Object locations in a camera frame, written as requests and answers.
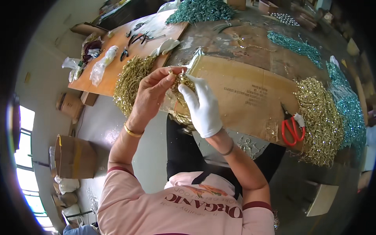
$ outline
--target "window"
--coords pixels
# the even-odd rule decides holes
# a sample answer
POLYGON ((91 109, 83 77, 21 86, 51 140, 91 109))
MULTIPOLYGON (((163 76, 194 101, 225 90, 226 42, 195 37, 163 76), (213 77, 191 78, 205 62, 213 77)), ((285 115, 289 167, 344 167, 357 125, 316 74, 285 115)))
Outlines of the window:
POLYGON ((50 218, 47 216, 47 213, 44 210, 41 198, 39 197, 39 188, 34 173, 31 143, 35 112, 22 106, 20 106, 20 111, 20 149, 18 149, 14 154, 14 159, 17 164, 18 183, 20 184, 25 199, 39 224, 46 231, 55 231, 50 218))

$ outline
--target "maroon sleeve trim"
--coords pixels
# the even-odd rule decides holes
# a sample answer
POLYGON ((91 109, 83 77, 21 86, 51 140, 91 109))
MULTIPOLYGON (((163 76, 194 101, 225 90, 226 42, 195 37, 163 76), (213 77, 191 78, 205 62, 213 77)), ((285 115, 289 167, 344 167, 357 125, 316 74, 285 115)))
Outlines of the maroon sleeve trim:
POLYGON ((107 171, 107 174, 108 174, 109 172, 113 171, 113 170, 121 170, 121 171, 125 171, 125 172, 131 174, 134 178, 136 178, 135 175, 132 174, 128 169, 126 169, 126 168, 124 168, 124 167, 120 167, 120 166, 117 166, 117 167, 111 167, 111 168, 107 171))
POLYGON ((266 208, 266 209, 270 210, 271 212, 273 212, 273 210, 272 210, 272 208, 269 204, 267 204, 266 202, 261 202, 261 201, 249 202, 249 203, 247 203, 243 206, 243 210, 246 210, 246 209, 249 209, 249 208, 252 208, 252 207, 263 207, 263 208, 266 208))

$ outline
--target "red scissors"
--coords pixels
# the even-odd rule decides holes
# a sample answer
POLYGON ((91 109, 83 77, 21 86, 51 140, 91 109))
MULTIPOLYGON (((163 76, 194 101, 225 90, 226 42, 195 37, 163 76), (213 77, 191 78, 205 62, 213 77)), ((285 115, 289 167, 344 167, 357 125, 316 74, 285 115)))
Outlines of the red scissors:
POLYGON ((282 121, 282 138, 283 138, 283 141, 288 145, 288 146, 294 146, 296 144, 297 141, 302 141, 304 139, 304 135, 305 135, 305 126, 301 127, 299 126, 301 129, 302 129, 302 136, 299 138, 298 137, 298 132, 296 130, 296 124, 295 122, 297 122, 294 118, 294 116, 292 116, 286 109, 285 105, 281 103, 281 106, 282 106, 282 109, 283 109, 283 112, 284 112, 284 115, 285 115, 285 119, 282 121), (288 120, 291 119, 291 122, 293 123, 293 128, 294 130, 291 129, 291 126, 288 124, 288 120), (287 141, 286 139, 286 136, 285 136, 285 126, 287 126, 287 129, 288 131, 290 132, 290 134, 293 136, 293 139, 294 139, 294 142, 293 143, 290 143, 287 141))

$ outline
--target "bracelet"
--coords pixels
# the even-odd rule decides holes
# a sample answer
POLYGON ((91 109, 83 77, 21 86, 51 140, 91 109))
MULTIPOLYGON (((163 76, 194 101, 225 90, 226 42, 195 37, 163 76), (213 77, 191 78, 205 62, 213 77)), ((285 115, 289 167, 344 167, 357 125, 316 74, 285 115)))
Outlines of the bracelet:
POLYGON ((227 155, 229 155, 229 154, 233 151, 233 149, 234 149, 234 145, 235 145, 235 143, 234 143, 234 141, 232 141, 232 145, 231 145, 230 151, 228 151, 227 153, 221 153, 222 156, 227 156, 227 155))
POLYGON ((129 135, 131 135, 131 136, 133 136, 133 137, 136 137, 136 138, 140 138, 143 134, 144 134, 144 132, 142 132, 141 134, 135 134, 135 133, 133 133, 132 131, 130 131, 128 128, 127 128, 127 125, 124 123, 124 129, 125 129, 125 131, 129 134, 129 135))

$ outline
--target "teal tinsel garland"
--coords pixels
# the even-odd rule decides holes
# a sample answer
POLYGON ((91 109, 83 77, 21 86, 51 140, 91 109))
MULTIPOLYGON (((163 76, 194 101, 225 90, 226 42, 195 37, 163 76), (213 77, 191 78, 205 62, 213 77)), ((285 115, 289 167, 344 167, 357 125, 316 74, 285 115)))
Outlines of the teal tinsel garland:
POLYGON ((350 84, 340 68, 335 64, 326 62, 332 84, 329 91, 333 95, 338 112, 343 115, 344 138, 340 149, 351 146, 356 150, 359 159, 365 146, 365 123, 358 96, 351 90, 350 84))
POLYGON ((308 58, 318 67, 323 68, 321 63, 321 54, 311 45, 304 42, 298 42, 292 38, 288 38, 285 35, 276 33, 274 31, 268 31, 268 38, 275 44, 281 45, 299 55, 308 56, 308 58))
POLYGON ((230 20, 234 10, 223 0, 184 0, 166 24, 187 21, 191 24, 200 21, 230 20))

